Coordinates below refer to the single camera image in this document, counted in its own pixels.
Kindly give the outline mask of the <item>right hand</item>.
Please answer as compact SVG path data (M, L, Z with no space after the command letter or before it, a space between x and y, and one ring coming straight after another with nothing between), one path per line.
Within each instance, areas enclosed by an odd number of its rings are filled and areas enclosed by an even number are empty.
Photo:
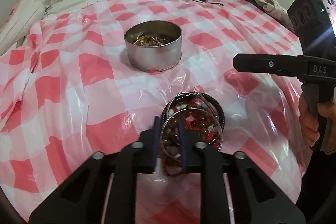
M309 147L313 147L320 137L318 131L318 119L315 118L308 108L308 103L303 94L299 98L299 123L301 126L301 133L305 143ZM329 138L326 143L326 153L335 153L335 117L336 105L334 102L323 102L318 104L318 113L331 120L331 128Z

